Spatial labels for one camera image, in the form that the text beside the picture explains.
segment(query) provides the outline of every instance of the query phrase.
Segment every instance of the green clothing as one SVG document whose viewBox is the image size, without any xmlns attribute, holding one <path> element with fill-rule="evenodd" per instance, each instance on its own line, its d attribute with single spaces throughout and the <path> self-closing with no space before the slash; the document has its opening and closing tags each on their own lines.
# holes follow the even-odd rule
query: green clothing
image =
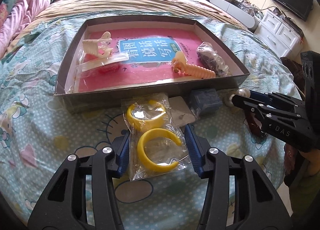
<svg viewBox="0 0 320 230">
<path fill-rule="evenodd" d="M 296 188 L 289 188 L 292 219 L 299 219 L 311 205 L 320 190 L 320 172 L 311 176 L 303 177 Z"/>
</svg>

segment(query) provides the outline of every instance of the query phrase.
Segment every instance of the polka dot bedsheet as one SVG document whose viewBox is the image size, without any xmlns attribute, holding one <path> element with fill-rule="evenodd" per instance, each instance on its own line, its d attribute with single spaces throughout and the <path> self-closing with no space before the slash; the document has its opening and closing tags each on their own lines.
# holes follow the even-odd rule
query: polka dot bedsheet
<svg viewBox="0 0 320 230">
<path fill-rule="evenodd" d="M 0 63 L 0 191 L 26 223 L 46 184 L 70 153 L 87 156 L 121 136 L 126 125 L 120 108 L 69 114 L 54 95 L 62 58 L 86 19 L 138 11 L 103 11 L 57 18 L 41 23 L 21 38 L 16 52 Z M 245 64 L 251 75 L 243 87 L 259 92 L 281 92 L 299 98 L 293 76 L 280 59 L 254 34 L 230 24 L 196 16 Z M 195 131 L 227 155 L 252 155 L 277 188 L 284 175 L 284 143 L 272 136 L 252 135 L 242 111 L 222 106 L 197 121 Z M 94 225 L 90 177 L 87 178 L 87 217 Z M 114 180 L 125 229 L 196 229 L 207 180 L 187 169 L 130 182 Z M 229 215 L 234 181 L 230 178 Z"/>
</svg>

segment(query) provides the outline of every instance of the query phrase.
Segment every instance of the yellow bracelet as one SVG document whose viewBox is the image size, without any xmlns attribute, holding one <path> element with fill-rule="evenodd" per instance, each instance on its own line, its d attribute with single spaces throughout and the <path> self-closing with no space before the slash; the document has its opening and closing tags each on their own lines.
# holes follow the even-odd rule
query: yellow bracelet
<svg viewBox="0 0 320 230">
<path fill-rule="evenodd" d="M 132 112 L 135 108 L 134 104 L 130 105 L 127 110 L 127 120 L 129 124 L 133 125 L 133 127 L 138 131 L 146 132 L 153 128 L 161 128 L 164 123 L 164 115 L 166 114 L 165 107 L 155 100 L 150 100 L 149 104 L 155 105 L 158 109 L 163 110 L 163 113 L 161 113 L 160 115 L 157 115 L 152 119 L 141 120 L 133 117 L 132 115 Z"/>
<path fill-rule="evenodd" d="M 144 145 L 146 144 L 146 142 L 158 137 L 163 137 L 163 138 L 168 138 L 170 140 L 173 140 L 174 143 L 178 146 L 181 146 L 182 144 L 178 136 L 172 131 L 169 131 L 167 129 L 162 129 L 162 128 L 154 128 L 145 132 L 139 139 L 138 146 L 137 146 L 138 158 L 143 164 L 143 166 L 146 167 L 147 169 L 150 169 L 156 172 L 168 172 L 174 169 L 175 167 L 177 167 L 179 163 L 177 161 L 174 161 L 170 165 L 161 166 L 152 162 L 144 152 Z"/>
</svg>

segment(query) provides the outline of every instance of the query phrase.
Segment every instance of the dresser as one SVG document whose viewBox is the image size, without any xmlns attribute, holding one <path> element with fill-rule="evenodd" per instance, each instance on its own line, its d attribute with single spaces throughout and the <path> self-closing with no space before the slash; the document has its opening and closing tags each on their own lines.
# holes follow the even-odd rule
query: dresser
<svg viewBox="0 0 320 230">
<path fill-rule="evenodd" d="M 289 24 L 267 11 L 254 32 L 278 57 L 295 59 L 302 50 L 303 42 Z"/>
</svg>

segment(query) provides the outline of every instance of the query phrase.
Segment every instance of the silver bolt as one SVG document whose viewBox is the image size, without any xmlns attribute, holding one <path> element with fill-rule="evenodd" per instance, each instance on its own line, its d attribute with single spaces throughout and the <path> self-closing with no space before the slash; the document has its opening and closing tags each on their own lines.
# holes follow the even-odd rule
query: silver bolt
<svg viewBox="0 0 320 230">
<path fill-rule="evenodd" d="M 68 156 L 68 161 L 74 161 L 77 157 L 74 154 Z"/>
<path fill-rule="evenodd" d="M 102 149 L 103 153 L 111 153 L 112 152 L 112 148 L 111 147 L 105 147 Z"/>
<path fill-rule="evenodd" d="M 250 155 L 246 155 L 246 156 L 244 157 L 244 159 L 245 159 L 247 162 L 253 161 L 253 158 L 252 158 Z"/>
<path fill-rule="evenodd" d="M 219 150 L 217 148 L 210 148 L 209 152 L 212 154 L 217 154 L 219 152 Z"/>
</svg>

